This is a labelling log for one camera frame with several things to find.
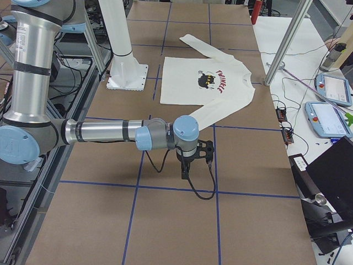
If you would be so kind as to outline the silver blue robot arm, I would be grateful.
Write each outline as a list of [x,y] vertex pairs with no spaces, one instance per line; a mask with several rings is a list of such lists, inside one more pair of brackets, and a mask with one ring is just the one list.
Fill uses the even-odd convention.
[[13,91],[1,126],[1,159],[21,165],[56,147],[75,142],[134,142],[141,151],[175,150],[182,179],[189,179],[195,159],[213,161],[211,141],[199,139],[195,118],[183,115],[167,123],[160,118],[86,122],[51,119],[46,115],[56,35],[68,29],[84,32],[83,1],[13,1],[17,20]]

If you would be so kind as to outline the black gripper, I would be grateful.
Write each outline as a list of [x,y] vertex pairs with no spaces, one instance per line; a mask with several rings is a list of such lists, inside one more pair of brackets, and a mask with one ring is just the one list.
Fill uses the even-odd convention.
[[181,178],[189,179],[190,164],[194,160],[204,159],[208,165],[211,165],[213,162],[214,151],[215,151],[215,148],[211,140],[208,140],[208,141],[198,140],[195,152],[191,156],[187,156],[186,152],[184,151],[183,153],[181,153],[180,150],[177,150],[176,152],[177,159],[180,162],[182,161],[185,162],[181,164]]

